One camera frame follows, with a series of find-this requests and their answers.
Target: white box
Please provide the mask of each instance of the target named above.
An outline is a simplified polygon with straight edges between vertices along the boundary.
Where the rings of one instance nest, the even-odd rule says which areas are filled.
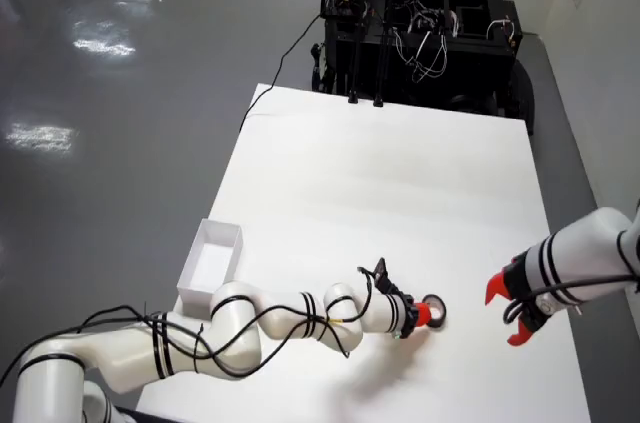
[[[213,293],[233,279],[241,252],[238,225],[202,220],[178,280],[182,302],[208,311]]]

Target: wires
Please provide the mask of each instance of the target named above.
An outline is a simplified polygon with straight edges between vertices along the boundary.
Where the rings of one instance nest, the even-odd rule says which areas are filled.
[[[456,15],[456,12],[453,10],[449,10],[451,13],[451,19],[453,20],[453,29],[451,30],[451,34],[453,35],[454,38],[456,38],[458,36],[458,15]]]
[[[165,317],[159,317],[159,316],[153,316],[153,315],[143,315],[143,314],[139,313],[138,311],[136,311],[133,307],[131,307],[129,305],[119,305],[119,306],[115,306],[113,308],[100,310],[100,311],[90,315],[84,321],[84,323],[82,323],[81,325],[72,326],[72,327],[69,327],[69,328],[65,328],[63,330],[59,330],[59,331],[55,331],[53,333],[49,333],[49,334],[47,334],[45,336],[42,336],[42,337],[32,341],[31,343],[26,345],[24,348],[22,348],[22,350],[20,350],[20,352],[16,355],[16,357],[9,364],[9,366],[7,367],[5,372],[3,373],[2,378],[0,378],[0,388],[5,383],[5,381],[7,380],[8,376],[9,376],[9,374],[11,373],[13,368],[18,364],[20,359],[30,349],[32,349],[36,345],[39,345],[40,343],[43,343],[44,341],[49,340],[51,338],[56,338],[58,336],[62,336],[62,335],[68,334],[68,333],[73,333],[73,332],[80,333],[81,331],[83,331],[85,329],[88,329],[88,328],[94,328],[94,327],[98,327],[98,326],[101,326],[101,325],[112,324],[112,323],[144,323],[151,330],[152,334],[155,334],[159,338],[159,341],[166,341],[167,344],[169,344],[171,347],[173,347],[179,353],[181,353],[181,354],[183,354],[183,355],[185,355],[185,356],[187,356],[189,358],[192,358],[193,361],[194,361],[194,368],[196,367],[195,363],[196,363],[197,360],[212,359],[223,373],[225,373],[226,375],[231,376],[233,378],[245,378],[245,377],[250,376],[250,375],[254,374],[255,372],[259,371],[269,361],[271,361],[271,359],[284,347],[284,345],[289,341],[289,339],[291,339],[291,337],[293,336],[293,334],[295,333],[295,331],[298,328],[300,328],[302,325],[309,324],[310,322],[323,325],[326,330],[329,330],[331,332],[331,334],[333,335],[333,337],[335,338],[336,343],[338,345],[338,348],[340,349],[340,352],[344,355],[345,358],[348,358],[349,357],[349,352],[347,352],[344,349],[344,347],[342,346],[342,342],[340,341],[340,338],[338,337],[338,334],[336,333],[335,328],[332,326],[332,323],[353,323],[353,322],[359,320],[360,318],[362,318],[364,316],[364,314],[367,312],[367,310],[369,309],[369,304],[371,302],[371,297],[372,297],[372,294],[373,294],[373,284],[372,284],[372,277],[373,276],[372,276],[371,272],[365,270],[364,268],[360,268],[359,267],[358,271],[360,273],[364,274],[366,279],[367,279],[367,299],[365,300],[365,303],[364,303],[364,305],[362,307],[362,310],[358,314],[356,314],[355,316],[350,317],[350,318],[344,318],[344,319],[341,319],[341,320],[340,319],[330,319],[328,317],[328,315],[327,315],[327,317],[322,317],[322,316],[319,316],[319,315],[310,315],[307,312],[300,311],[300,310],[297,310],[295,308],[292,308],[292,307],[289,307],[289,306],[286,306],[286,305],[273,305],[273,306],[270,306],[270,307],[264,309],[260,313],[256,314],[227,343],[225,343],[224,345],[222,345],[220,348],[218,348],[215,351],[213,351],[213,349],[209,346],[209,344],[202,338],[202,336],[200,334],[201,332],[195,333],[195,332],[191,331],[190,329],[188,329],[188,328],[186,328],[186,327],[184,327],[184,326],[182,326],[182,325],[180,325],[178,323],[175,323],[175,322],[167,320]],[[234,296],[230,296],[228,298],[225,298],[211,312],[211,320],[213,320],[214,315],[216,314],[216,312],[220,311],[221,308],[223,308],[224,306],[228,305],[229,303],[231,303],[233,301],[238,301],[238,300],[245,300],[245,301],[251,302],[250,298],[248,296],[245,296],[245,295],[234,295]],[[287,335],[283,338],[282,342],[264,360],[262,360],[260,362],[260,364],[258,364],[256,367],[251,368],[250,370],[247,370],[247,371],[244,371],[244,372],[239,372],[239,371],[235,371],[235,370],[230,369],[222,361],[220,361],[219,355],[222,352],[227,350],[239,338],[241,338],[244,333],[246,333],[255,323],[257,323],[260,320],[260,318],[262,318],[267,313],[270,313],[271,311],[275,311],[275,310],[286,310],[286,311],[289,311],[289,312],[291,312],[293,314],[296,314],[296,315],[299,315],[299,316],[303,316],[304,319],[301,320],[296,325],[294,325],[291,328],[291,330],[289,331],[289,333],[287,333]],[[116,312],[120,312],[120,311],[126,311],[126,312],[132,314],[133,316],[120,317],[120,318],[105,318],[105,319],[93,321],[93,320],[95,320],[95,318],[97,318],[99,316],[103,316],[103,315],[110,314],[110,313],[116,313]],[[183,347],[180,344],[176,343],[171,338],[168,338],[166,336],[166,334],[162,333],[162,328],[163,328],[162,325],[165,325],[167,327],[171,327],[173,329],[176,329],[176,330],[180,331],[181,333],[183,333],[184,335],[187,335],[187,336],[193,338],[194,343],[195,343],[195,349],[194,349],[193,346],[191,346],[189,348]],[[205,351],[203,353],[198,353],[197,349],[198,349],[199,345],[202,345],[204,347]]]
[[[505,324],[513,323],[518,316],[524,310],[524,305],[527,302],[535,300],[537,296],[544,295],[545,293],[551,293],[559,290],[567,290],[570,288],[583,288],[585,286],[595,285],[607,285],[610,283],[623,283],[623,282],[636,282],[640,283],[640,278],[636,275],[616,275],[616,276],[603,276],[600,278],[586,278],[582,280],[574,280],[566,283],[559,283],[557,285],[545,286],[532,291],[523,298],[515,298],[507,305],[502,315],[502,320]]]
[[[444,74],[445,70],[447,69],[447,61],[448,61],[447,60],[447,39],[445,35],[440,35],[440,48],[438,50],[438,53],[436,54],[436,57],[433,59],[431,66],[429,66],[429,68],[426,68],[422,63],[418,61],[418,57],[422,52],[422,47],[427,41],[427,38],[429,38],[429,36],[431,35],[431,32],[428,31],[424,35],[424,38],[422,39],[422,43],[420,43],[420,47],[418,48],[418,52],[416,53],[416,56],[412,56],[411,58],[408,58],[408,59],[405,58],[403,54],[402,38],[400,38],[400,35],[398,34],[397,29],[393,28],[393,32],[396,38],[396,51],[398,52],[398,55],[400,56],[402,61],[404,61],[405,65],[413,66],[411,81],[413,81],[414,83],[420,83],[425,76],[428,76],[429,78],[439,78]],[[437,63],[440,57],[440,54],[442,54],[443,52],[444,52],[444,58],[442,62],[442,67],[439,70],[434,70],[433,67]]]
[[[270,92],[271,90],[273,90],[273,87],[276,84],[276,81],[278,81],[278,76],[280,76],[280,71],[282,70],[282,64],[284,63],[284,59],[287,57],[287,55],[289,53],[291,53],[293,51],[293,49],[296,47],[296,45],[298,43],[300,43],[300,40],[302,40],[302,38],[304,38],[306,36],[306,34],[309,32],[309,30],[311,29],[311,27],[313,26],[313,24],[318,20],[318,18],[320,18],[322,16],[322,13],[319,13],[318,15],[316,15],[313,20],[311,20],[311,23],[309,23],[309,25],[305,28],[305,30],[302,32],[302,34],[298,37],[298,39],[293,43],[293,45],[291,45],[291,48],[289,48],[284,55],[282,55],[282,57],[280,58],[280,65],[278,66],[278,71],[276,71],[276,76],[273,77],[273,81],[271,82],[271,86],[269,88],[267,88],[266,90],[264,90],[262,93],[260,93],[258,95],[258,97],[253,101],[253,103],[251,103],[251,105],[249,106],[249,108],[247,109],[247,111],[245,112],[244,116],[242,117],[242,122],[240,123],[240,129],[238,130],[238,133],[240,133],[242,131],[242,127],[244,126],[244,122],[247,119],[247,116],[249,115],[249,112],[251,110],[253,110],[253,107],[256,106],[256,103],[258,103],[258,100],[260,100],[260,98],[262,98],[264,96],[265,93]]]
[[[491,24],[489,25],[489,28],[487,28],[487,40],[489,39],[489,32],[491,31],[491,28],[493,27],[493,25],[502,24],[504,26],[507,23],[511,24],[511,34],[509,35],[509,41],[511,41],[513,39],[513,35],[516,32],[516,25],[513,23],[513,21],[508,20],[508,19],[505,19],[505,20],[493,20],[491,22]]]

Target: black cable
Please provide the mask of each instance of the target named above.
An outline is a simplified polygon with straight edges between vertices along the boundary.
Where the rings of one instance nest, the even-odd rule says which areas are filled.
[[[357,321],[358,319],[362,318],[362,316],[366,313],[367,309],[369,308],[369,303],[371,301],[372,292],[373,292],[372,284],[371,284],[372,273],[367,271],[367,270],[365,270],[364,268],[358,268],[358,270],[367,277],[367,299],[365,301],[364,306],[362,307],[362,310],[357,315],[355,315],[354,317],[343,319],[342,320],[343,323],[354,322],[354,321]],[[215,315],[215,313],[217,311],[219,311],[221,308],[223,308],[226,304],[231,303],[233,301],[236,301],[237,299],[238,298],[235,298],[235,297],[231,296],[229,298],[226,298],[222,302],[220,302],[220,304],[217,305],[216,308],[214,308],[214,311],[211,314],[211,318],[213,319],[213,316]],[[276,347],[276,349],[273,350],[269,354],[269,356],[267,356],[262,362],[260,362],[259,365],[257,365],[256,367],[254,367],[251,370],[248,370],[246,372],[236,372],[236,371],[233,371],[233,370],[229,369],[222,361],[219,360],[218,355],[220,353],[222,353],[227,348],[229,348],[231,345],[233,345],[233,343],[235,343],[246,331],[248,331],[249,328],[251,328],[251,326],[253,326],[260,318],[262,318],[267,313],[269,313],[271,311],[274,311],[274,310],[277,310],[277,309],[283,309],[283,310],[290,311],[291,313],[294,313],[296,315],[304,316],[305,319],[301,320],[299,323],[297,323],[289,331],[289,333],[285,336],[285,338],[282,340],[280,345],[278,345],[278,347]],[[118,312],[118,311],[128,311],[131,314],[133,314],[134,316],[127,317],[127,318],[106,318],[106,319],[103,319],[103,320],[92,321],[98,316],[106,315],[106,314],[109,314],[109,313],[115,313],[115,312]],[[202,338],[202,336],[201,336],[202,328],[198,333],[195,333],[195,332],[189,330],[188,328],[185,328],[182,325],[179,325],[177,323],[169,321],[165,317],[158,318],[158,317],[153,317],[153,316],[146,316],[146,315],[143,315],[143,314],[139,313],[138,311],[136,311],[130,305],[118,305],[118,306],[115,306],[115,307],[112,307],[112,308],[107,308],[107,309],[100,310],[100,311],[97,311],[97,312],[93,313],[81,325],[72,326],[72,327],[69,327],[69,328],[65,328],[63,330],[59,330],[59,331],[56,331],[56,332],[53,332],[53,333],[49,333],[49,334],[47,334],[45,336],[42,336],[42,337],[32,341],[28,345],[26,345],[18,353],[18,355],[13,359],[13,361],[9,364],[9,366],[7,367],[5,372],[3,373],[2,378],[0,379],[0,388],[2,387],[2,385],[4,384],[6,379],[8,378],[11,370],[16,366],[16,364],[20,361],[20,359],[24,356],[24,354],[27,353],[34,346],[36,346],[36,345],[38,345],[38,344],[40,344],[40,343],[42,343],[42,342],[44,342],[46,340],[49,340],[51,338],[55,338],[57,336],[62,336],[62,335],[67,334],[67,333],[73,333],[73,332],[80,333],[82,330],[85,330],[87,328],[93,328],[93,327],[97,327],[97,326],[100,326],[100,325],[111,324],[111,323],[139,323],[139,322],[142,322],[152,331],[152,333],[157,334],[159,337],[163,338],[163,341],[166,341],[176,351],[178,351],[179,353],[181,353],[181,354],[183,354],[183,355],[185,355],[185,356],[187,356],[189,358],[192,358],[193,361],[194,361],[194,368],[196,368],[196,366],[195,366],[196,360],[206,360],[206,359],[211,358],[211,359],[213,359],[215,364],[220,368],[220,370],[223,373],[225,373],[226,375],[234,377],[234,378],[245,378],[245,377],[247,377],[249,375],[254,374],[255,372],[257,372],[261,368],[263,368],[264,365],[266,365],[282,349],[282,347],[286,344],[286,342],[289,341],[289,339],[293,336],[294,332],[298,328],[300,328],[302,325],[307,324],[308,321],[310,321],[310,320],[314,321],[316,323],[320,323],[321,325],[324,325],[325,329],[329,329],[331,331],[331,333],[333,334],[333,336],[334,336],[334,338],[336,340],[336,343],[338,344],[338,348],[340,349],[341,353],[346,358],[349,357],[349,352],[347,352],[344,349],[338,334],[336,333],[335,329],[330,324],[328,319],[325,319],[325,318],[323,318],[321,316],[317,316],[317,315],[312,317],[311,315],[309,315],[306,312],[303,312],[303,311],[300,311],[300,310],[296,310],[295,308],[291,308],[291,307],[286,306],[286,305],[274,305],[274,306],[270,306],[269,308],[266,308],[265,310],[261,311],[259,314],[255,315],[255,317],[252,318],[251,321],[249,321],[243,328],[241,328],[240,331],[238,331],[227,343],[225,343],[223,346],[218,348],[216,351],[213,351],[211,349],[210,345]],[[181,347],[175,341],[173,341],[171,338],[165,338],[163,336],[163,334],[162,334],[162,331],[163,331],[162,330],[162,328],[163,328],[162,325],[166,325],[166,326],[169,326],[171,328],[174,328],[174,329],[182,332],[183,334],[193,338],[194,339],[194,343],[195,343],[195,347],[193,348],[193,351],[191,351],[190,349]],[[196,350],[197,350],[197,345],[198,344],[202,344],[205,347],[206,352],[204,354],[197,354]]]
[[[586,278],[582,280],[568,281],[566,283],[558,283],[557,285],[544,286],[530,292],[528,295],[522,298],[515,298],[511,301],[507,308],[504,310],[502,320],[505,324],[513,323],[518,316],[524,310],[524,304],[530,302],[536,298],[536,296],[543,295],[545,293],[551,293],[558,290],[567,290],[570,288],[582,288],[585,286],[595,285],[607,285],[610,283],[622,283],[627,281],[640,282],[640,278],[635,275],[616,275],[616,276],[603,276],[599,278]]]
[[[253,101],[253,103],[251,103],[251,105],[249,106],[249,109],[247,109],[247,111],[245,112],[244,116],[242,117],[242,122],[240,123],[240,129],[238,130],[238,133],[240,133],[242,131],[242,127],[244,126],[244,122],[247,119],[247,116],[249,115],[249,112],[253,109],[254,106],[256,106],[256,103],[258,103],[258,100],[260,98],[262,98],[265,93],[268,93],[269,91],[273,90],[273,87],[276,85],[276,81],[278,80],[278,76],[280,75],[280,71],[282,70],[282,64],[284,63],[284,59],[286,58],[286,56],[293,51],[293,49],[296,47],[296,45],[298,43],[300,43],[300,40],[305,37],[305,35],[311,29],[311,27],[316,22],[316,20],[318,18],[320,18],[321,16],[322,16],[322,13],[317,14],[315,16],[315,18],[313,20],[311,20],[311,23],[309,23],[309,25],[305,28],[305,30],[302,32],[302,34],[298,37],[298,39],[293,43],[293,45],[291,45],[291,48],[289,48],[286,51],[286,53],[284,55],[282,55],[282,57],[280,58],[280,66],[278,66],[278,71],[276,71],[276,76],[273,77],[273,81],[271,82],[271,86],[269,88],[267,88],[266,90],[264,90],[262,93],[260,93],[258,95],[258,98],[256,98]]]

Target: white robotic arm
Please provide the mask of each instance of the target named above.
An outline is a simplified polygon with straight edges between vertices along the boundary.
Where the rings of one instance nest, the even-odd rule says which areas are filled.
[[[309,293],[276,294],[231,282],[213,295],[206,324],[164,313],[116,331],[46,340],[23,359],[13,421],[80,423],[89,368],[97,368],[118,393],[182,371],[238,379],[259,370],[290,338],[314,338],[348,356],[363,333],[406,338],[416,327],[443,323],[442,300],[429,295],[426,303],[414,302],[389,281],[383,259],[373,273],[360,270],[367,277],[366,294],[338,283],[321,303]],[[372,294],[372,280],[382,294]],[[439,318],[432,318],[429,305],[437,307]],[[283,340],[265,360],[256,323],[269,338]]]
[[[487,285],[513,300],[505,323],[518,319],[509,343],[526,343],[557,311],[635,283],[640,285],[640,208],[633,223],[600,208],[513,258]]]

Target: white tabletop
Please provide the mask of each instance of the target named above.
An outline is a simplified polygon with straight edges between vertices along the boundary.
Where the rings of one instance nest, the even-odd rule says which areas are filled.
[[[444,299],[446,327],[366,335],[348,360],[291,341],[244,381],[182,373],[148,385],[139,411],[203,423],[589,421],[567,314],[512,348],[506,301],[484,306],[488,279],[548,234],[521,121],[275,88],[247,119],[210,218],[242,226],[237,279],[322,297],[337,281],[364,289],[356,266],[384,256],[403,291]],[[264,340],[266,354],[276,343]]]

